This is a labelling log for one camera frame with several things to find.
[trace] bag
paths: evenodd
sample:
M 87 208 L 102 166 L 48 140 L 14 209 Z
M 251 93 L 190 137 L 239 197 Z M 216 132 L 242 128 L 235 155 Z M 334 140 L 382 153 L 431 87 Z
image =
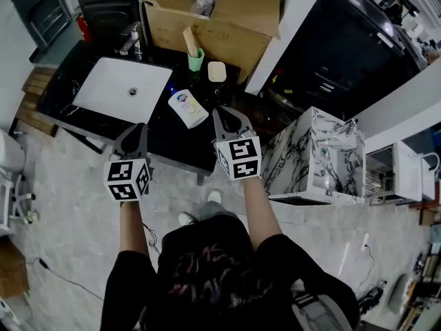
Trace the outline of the bag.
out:
M 343 311 L 327 295 L 301 292 L 293 297 L 291 308 L 304 331 L 352 331 Z

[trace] white cube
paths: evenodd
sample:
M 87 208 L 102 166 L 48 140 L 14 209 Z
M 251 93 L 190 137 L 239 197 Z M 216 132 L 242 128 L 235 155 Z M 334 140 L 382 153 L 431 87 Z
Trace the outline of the white cube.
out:
M 104 164 L 104 184 L 115 201 L 139 201 L 150 181 L 145 159 L 109 161 Z
M 258 177 L 262 152 L 258 136 L 216 143 L 219 163 L 231 180 Z

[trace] soap bar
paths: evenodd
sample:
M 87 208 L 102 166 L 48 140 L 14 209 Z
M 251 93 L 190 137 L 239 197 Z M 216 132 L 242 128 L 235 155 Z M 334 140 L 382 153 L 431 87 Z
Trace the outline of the soap bar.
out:
M 211 82 L 224 82 L 227 79 L 225 64 L 220 61 L 210 61 L 208 63 L 208 79 Z
M 198 103 L 189 90 L 176 92 L 170 97 L 168 104 L 189 129 L 194 128 L 208 118 L 208 112 Z

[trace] floor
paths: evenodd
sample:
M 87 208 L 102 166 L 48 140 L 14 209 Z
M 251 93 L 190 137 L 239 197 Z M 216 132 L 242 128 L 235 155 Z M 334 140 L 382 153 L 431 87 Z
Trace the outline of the floor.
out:
M 119 205 L 103 186 L 103 163 L 110 149 L 100 156 L 63 130 L 52 139 L 23 124 L 19 127 L 29 131 L 19 142 L 27 153 L 25 174 L 41 219 L 28 226 L 16 224 L 12 240 L 28 261 L 42 257 L 58 274 L 103 296 L 119 248 Z M 222 192 L 224 206 L 246 223 L 241 185 L 229 182 L 218 166 L 198 187 L 195 174 L 155 161 L 152 165 L 154 179 L 141 211 L 159 241 L 178 227 L 179 212 L 195 210 L 213 189 Z M 385 307 L 388 296 L 397 278 L 411 272 L 429 238 L 428 230 L 418 226 L 417 213 L 390 205 L 272 205 L 283 232 L 357 295 L 381 279 L 389 282 L 381 304 L 365 319 L 394 329 L 399 316 Z M 366 232 L 375 263 L 368 250 L 360 251 Z M 153 250 L 150 254 L 156 267 L 158 254 Z M 36 330 L 98 330 L 101 301 L 38 264 L 28 266 L 28 278 L 30 324 Z

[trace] drain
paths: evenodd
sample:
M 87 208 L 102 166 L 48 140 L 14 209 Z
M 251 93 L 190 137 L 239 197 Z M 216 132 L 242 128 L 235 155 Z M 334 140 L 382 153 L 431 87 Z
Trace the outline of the drain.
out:
M 129 97 L 135 97 L 138 94 L 138 88 L 130 88 L 127 94 Z

